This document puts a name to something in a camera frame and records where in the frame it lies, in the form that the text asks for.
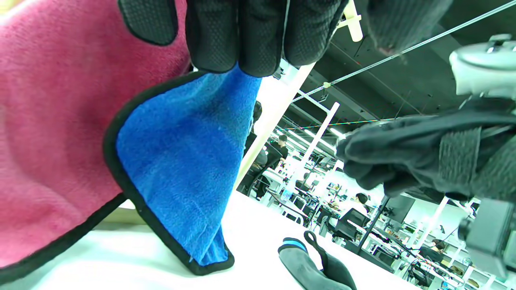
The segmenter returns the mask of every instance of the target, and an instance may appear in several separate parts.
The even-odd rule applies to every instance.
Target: gray glove
[[[304,238],[320,254],[322,270],[317,269],[306,246],[298,239],[285,238],[278,253],[283,265],[305,290],[357,290],[346,266],[317,244],[313,232],[306,231]]]
[[[425,186],[457,200],[511,200],[516,192],[512,100],[478,98],[438,116],[364,126],[337,146],[344,173],[397,196]]]

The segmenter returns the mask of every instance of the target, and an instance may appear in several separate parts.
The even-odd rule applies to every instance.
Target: blue microfiber towel
[[[233,190],[261,79],[236,67],[151,88],[104,140],[113,176],[138,213],[197,275],[231,267],[222,215]]]

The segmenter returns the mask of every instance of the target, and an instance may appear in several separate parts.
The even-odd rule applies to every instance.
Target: blue stripe
[[[284,245],[293,245],[293,246],[296,246],[298,248],[301,248],[302,250],[304,250],[305,252],[308,252],[307,249],[304,247],[304,245],[298,241],[295,241],[295,240],[286,240],[283,242]]]

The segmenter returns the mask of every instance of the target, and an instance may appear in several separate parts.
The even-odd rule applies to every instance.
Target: gray fabric sleeve
[[[328,279],[303,250],[286,248],[279,254],[283,265],[305,290],[351,290],[346,285]]]

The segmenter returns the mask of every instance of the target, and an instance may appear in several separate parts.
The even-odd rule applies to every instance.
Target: white pillar
[[[487,280],[487,283],[484,284],[484,286],[480,287],[481,290],[489,290],[491,289],[491,286],[493,285],[494,280],[496,279],[495,275],[490,275],[489,279]]]
[[[475,267],[469,266],[466,269],[466,272],[464,273],[464,276],[462,276],[462,279],[464,280],[464,283],[467,283],[468,279],[471,277],[471,274],[473,273],[473,270],[475,270]]]
[[[233,190],[236,190],[236,187],[240,184],[242,179],[244,179],[247,171],[251,168],[254,160],[262,150],[263,145],[267,142],[267,139],[276,128],[276,125],[281,120],[285,111],[287,111],[292,99],[296,96],[297,91],[301,88],[301,85],[308,77],[314,65],[315,63],[302,66],[299,70],[293,66],[285,65],[288,66],[288,68],[284,71],[285,75],[281,77],[281,80],[276,80],[273,77],[266,77],[262,80],[258,95],[260,97],[260,93],[268,94],[269,98],[274,98],[274,105],[265,107],[262,103],[264,107],[263,110],[266,114],[263,114],[259,120],[260,128],[256,128],[256,126],[254,128],[256,139],[240,163],[238,177],[233,186]],[[262,91],[262,87],[266,86],[271,86],[271,88],[268,91],[266,88]]]
[[[326,188],[328,187],[328,185],[331,182],[330,178],[335,174],[337,167],[343,168],[343,166],[344,166],[344,163],[340,160],[337,160],[337,162],[335,163],[335,166],[333,166],[331,171],[329,173],[326,173],[325,177],[315,187],[314,195],[321,197],[326,192],[326,190],[327,190]]]
[[[451,260],[450,260],[450,264],[448,265],[448,267],[451,267],[453,265],[453,262],[455,262],[455,260],[457,259],[457,257],[459,256],[460,254],[460,251],[464,249],[464,247],[466,246],[466,243],[465,242],[461,242],[460,243],[460,246],[459,248],[457,249],[457,251],[455,251],[455,253],[453,254],[453,256],[451,256]]]
[[[439,216],[443,212],[444,207],[448,203],[448,200],[449,200],[449,198],[444,197],[443,200],[441,201],[441,203],[439,204],[439,206],[437,207],[436,212],[433,214],[432,218],[430,218],[430,220],[428,221],[427,229],[426,229],[425,233],[421,236],[421,238],[417,242],[416,249],[420,248],[424,244],[426,238],[428,237],[428,234],[430,234],[430,232],[433,230],[433,228],[435,228],[437,220],[439,219]]]
[[[416,230],[414,231],[414,233],[412,233],[412,235],[410,236],[410,238],[409,238],[409,240],[407,242],[407,248],[412,248],[412,246],[414,246],[414,242],[417,239],[417,234],[419,233],[419,230],[422,227],[423,227],[423,223],[422,222],[418,222],[417,226],[416,226]]]
[[[304,153],[304,156],[301,159],[301,162],[299,162],[298,165],[292,169],[292,172],[290,172],[290,174],[292,174],[292,176],[295,176],[296,172],[299,171],[300,169],[302,170],[304,168],[304,166],[307,164],[308,158],[310,158],[310,155],[312,155],[312,152],[314,152],[315,147],[321,140],[321,137],[323,136],[324,131],[326,131],[328,124],[330,124],[330,121],[333,118],[333,116],[335,115],[335,113],[337,112],[337,109],[339,106],[340,106],[340,104],[337,102],[335,102],[333,104],[333,107],[331,107],[331,110],[328,112],[326,119],[324,119],[324,122],[322,123],[321,127],[319,127],[319,131],[317,131],[317,134],[315,134],[314,140],[312,141],[312,143],[310,143],[310,146],[308,146],[307,151]],[[296,181],[294,179],[295,178],[292,178],[289,181],[289,183],[287,185],[287,189],[291,188],[295,184]]]

